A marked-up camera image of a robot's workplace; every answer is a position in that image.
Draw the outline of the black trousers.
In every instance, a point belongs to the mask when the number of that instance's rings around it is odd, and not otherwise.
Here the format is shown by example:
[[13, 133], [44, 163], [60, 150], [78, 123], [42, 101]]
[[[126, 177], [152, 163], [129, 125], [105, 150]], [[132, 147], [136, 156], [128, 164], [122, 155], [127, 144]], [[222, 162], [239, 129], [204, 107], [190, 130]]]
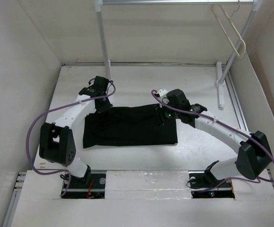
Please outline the black trousers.
[[83, 148], [98, 146], [151, 146], [178, 143], [175, 119], [160, 124], [158, 104], [112, 107], [85, 117]]

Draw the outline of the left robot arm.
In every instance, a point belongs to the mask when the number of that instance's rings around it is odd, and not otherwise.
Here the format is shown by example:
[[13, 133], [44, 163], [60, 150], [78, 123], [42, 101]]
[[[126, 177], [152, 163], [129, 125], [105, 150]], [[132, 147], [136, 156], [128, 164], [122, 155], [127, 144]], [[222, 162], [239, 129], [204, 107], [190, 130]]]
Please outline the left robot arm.
[[108, 87], [111, 80], [96, 76], [88, 87], [82, 88], [74, 103], [53, 123], [44, 123], [40, 130], [39, 156], [51, 163], [57, 163], [69, 171], [67, 181], [87, 187], [91, 183], [91, 168], [76, 154], [74, 131], [86, 116], [104, 113], [111, 109]]

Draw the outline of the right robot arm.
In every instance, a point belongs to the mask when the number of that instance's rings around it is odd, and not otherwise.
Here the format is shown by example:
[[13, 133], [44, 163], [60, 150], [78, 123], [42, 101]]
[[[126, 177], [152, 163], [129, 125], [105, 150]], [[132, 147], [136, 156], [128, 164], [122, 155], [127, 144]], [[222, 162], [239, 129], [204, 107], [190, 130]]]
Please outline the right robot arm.
[[227, 125], [206, 107], [190, 104], [180, 89], [170, 92], [164, 89], [152, 90], [151, 94], [158, 101], [155, 109], [161, 124], [179, 119], [184, 124], [210, 134], [236, 153], [234, 158], [216, 160], [205, 170], [190, 174], [187, 187], [208, 191], [232, 179], [251, 183], [263, 180], [260, 174], [274, 162], [267, 136], [263, 132], [253, 133]]

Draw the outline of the metal clothes rack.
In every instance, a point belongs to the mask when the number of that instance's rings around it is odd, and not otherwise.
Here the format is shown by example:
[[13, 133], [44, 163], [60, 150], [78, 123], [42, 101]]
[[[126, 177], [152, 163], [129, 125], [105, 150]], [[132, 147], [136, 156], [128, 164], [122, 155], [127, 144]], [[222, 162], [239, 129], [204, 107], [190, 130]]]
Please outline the metal clothes rack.
[[[224, 86], [225, 78], [233, 64], [235, 58], [241, 59], [246, 53], [246, 43], [244, 41], [244, 36], [246, 35], [257, 11], [259, 10], [262, 1], [261, 0], [95, 0], [94, 8], [96, 11], [99, 34], [101, 39], [101, 46], [103, 52], [103, 63], [105, 68], [105, 75], [107, 78], [111, 78], [111, 61], [108, 57], [107, 46], [104, 35], [103, 17], [102, 17], [102, 7], [104, 5], [211, 5], [211, 11], [214, 18], [218, 22], [220, 28], [222, 29], [225, 37], [229, 41], [233, 51], [229, 59], [227, 60], [225, 69], [222, 69], [222, 63], [216, 63], [216, 81], [215, 87], [217, 89], [218, 107], [224, 108]], [[252, 10], [248, 16], [247, 21], [241, 32], [239, 32], [232, 21], [232, 16], [229, 16], [223, 5], [225, 4], [251, 4]], [[232, 27], [233, 31], [236, 33], [237, 42], [236, 44], [230, 39], [228, 33], [226, 32], [224, 26], [219, 19], [215, 7], [218, 6], [224, 16], [226, 17], [228, 23]]]

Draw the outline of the right aluminium side rail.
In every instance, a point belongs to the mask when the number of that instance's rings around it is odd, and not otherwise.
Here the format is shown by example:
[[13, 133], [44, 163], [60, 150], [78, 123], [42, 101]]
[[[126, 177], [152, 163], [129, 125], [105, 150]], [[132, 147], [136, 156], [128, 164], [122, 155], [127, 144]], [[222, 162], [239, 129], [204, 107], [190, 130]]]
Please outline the right aluminium side rail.
[[240, 101], [230, 73], [228, 73], [225, 77], [225, 85], [227, 91], [226, 97], [229, 98], [229, 102], [226, 103], [225, 109], [230, 109], [230, 112], [226, 113], [225, 115], [225, 122], [227, 125], [235, 128], [237, 131], [240, 131], [250, 136], [250, 131], [248, 129], [244, 113], [241, 108]]

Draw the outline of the aluminium side rail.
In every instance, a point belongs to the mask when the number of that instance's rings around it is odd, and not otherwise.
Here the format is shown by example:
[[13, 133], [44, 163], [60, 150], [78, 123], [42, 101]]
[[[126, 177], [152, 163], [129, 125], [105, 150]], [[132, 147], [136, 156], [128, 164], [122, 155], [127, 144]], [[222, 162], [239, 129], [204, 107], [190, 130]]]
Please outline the aluminium side rail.
[[250, 131], [248, 129], [244, 113], [241, 108], [240, 101], [230, 73], [228, 73], [225, 77], [225, 85], [227, 91], [226, 97], [229, 98], [229, 102], [226, 103], [225, 109], [230, 109], [230, 112], [226, 113], [225, 115], [225, 122], [227, 125], [235, 128], [237, 131], [240, 131], [250, 136]]
[[13, 193], [4, 219], [3, 227], [10, 227], [15, 215], [17, 204], [21, 195], [27, 172], [19, 172], [13, 188]]

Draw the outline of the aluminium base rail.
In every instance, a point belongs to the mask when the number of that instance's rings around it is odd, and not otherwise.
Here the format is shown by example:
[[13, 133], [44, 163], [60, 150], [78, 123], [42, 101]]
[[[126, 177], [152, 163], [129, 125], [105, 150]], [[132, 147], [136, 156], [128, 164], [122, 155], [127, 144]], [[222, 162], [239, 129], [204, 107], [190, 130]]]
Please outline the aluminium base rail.
[[93, 171], [87, 183], [61, 175], [64, 199], [188, 200], [235, 197], [231, 183], [207, 190], [202, 172], [187, 170]]

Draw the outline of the left aluminium side rail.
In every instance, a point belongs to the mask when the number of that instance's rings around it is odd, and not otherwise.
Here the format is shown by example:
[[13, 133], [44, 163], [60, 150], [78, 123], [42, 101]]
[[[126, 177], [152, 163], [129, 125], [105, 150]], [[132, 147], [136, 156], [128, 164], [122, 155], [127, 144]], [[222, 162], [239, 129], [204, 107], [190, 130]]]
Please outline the left aluminium side rail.
[[13, 193], [4, 219], [3, 227], [10, 227], [15, 215], [17, 204], [21, 195], [27, 172], [19, 172], [13, 188]]

